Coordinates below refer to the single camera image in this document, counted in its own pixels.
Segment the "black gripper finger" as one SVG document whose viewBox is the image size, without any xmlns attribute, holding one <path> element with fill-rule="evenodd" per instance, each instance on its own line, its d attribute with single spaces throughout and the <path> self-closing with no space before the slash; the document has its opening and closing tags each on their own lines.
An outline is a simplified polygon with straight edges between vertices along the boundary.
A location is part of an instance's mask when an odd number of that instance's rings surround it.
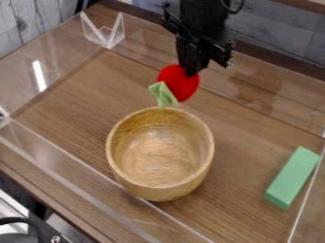
<svg viewBox="0 0 325 243">
<path fill-rule="evenodd" d="M 196 65 L 195 74 L 199 74 L 211 63 L 211 50 L 205 46 L 196 46 Z"/>
<path fill-rule="evenodd" d="M 199 73 L 197 47 L 181 36 L 177 37 L 177 53 L 186 75 L 195 76 Z"/>
</svg>

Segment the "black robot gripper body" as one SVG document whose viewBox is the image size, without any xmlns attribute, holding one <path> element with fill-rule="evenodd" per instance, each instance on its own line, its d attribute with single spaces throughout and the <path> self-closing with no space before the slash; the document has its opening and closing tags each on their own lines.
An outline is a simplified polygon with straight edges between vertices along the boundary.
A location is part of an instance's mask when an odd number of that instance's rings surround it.
<svg viewBox="0 0 325 243">
<path fill-rule="evenodd" d="M 166 0 L 162 25 L 177 37 L 211 50 L 211 60 L 228 67 L 235 42 L 227 29 L 232 0 Z"/>
</svg>

